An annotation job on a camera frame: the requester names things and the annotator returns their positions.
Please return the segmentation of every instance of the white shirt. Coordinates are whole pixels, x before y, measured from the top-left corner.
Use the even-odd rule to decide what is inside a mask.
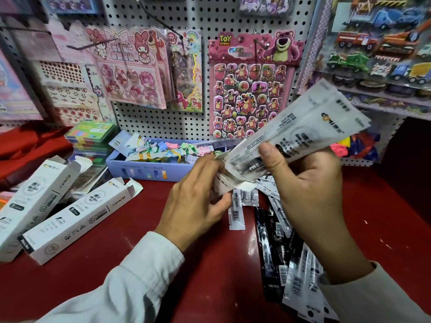
[[[103,285],[67,300],[37,322],[154,322],[183,262],[174,244],[148,232]],[[319,286],[341,322],[431,322],[379,264],[366,277],[342,285],[332,286],[322,275]]]

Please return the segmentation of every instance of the plastic pen wrapper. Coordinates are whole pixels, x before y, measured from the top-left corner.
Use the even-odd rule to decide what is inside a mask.
[[[223,156],[229,175],[218,174],[214,191],[222,195],[233,188],[246,189],[240,186],[244,184],[251,190],[258,178],[269,174],[259,157],[258,146],[262,142],[276,146],[292,162],[366,129],[369,122],[334,86],[321,79],[271,122]]]

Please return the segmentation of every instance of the red fabric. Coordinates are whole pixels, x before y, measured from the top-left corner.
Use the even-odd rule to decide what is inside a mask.
[[[72,151],[64,138],[69,127],[50,130],[43,123],[29,122],[0,134],[0,180],[28,163]]]

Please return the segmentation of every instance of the red tabletop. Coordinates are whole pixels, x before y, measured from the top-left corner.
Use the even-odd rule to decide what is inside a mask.
[[[426,312],[431,228],[370,168],[343,168],[344,215],[364,254],[378,261]],[[21,254],[0,266],[0,321],[38,319],[89,292],[156,228],[172,183],[140,181],[144,190],[43,266]],[[246,230],[229,231],[227,215],[186,254],[158,321],[295,322],[296,313],[265,301],[253,209]]]

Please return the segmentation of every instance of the person's right hand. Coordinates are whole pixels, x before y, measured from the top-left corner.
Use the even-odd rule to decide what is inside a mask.
[[[284,211],[295,230],[325,267],[332,283],[358,279],[373,271],[344,223],[340,159],[330,148],[300,160],[295,175],[269,143],[259,146]]]

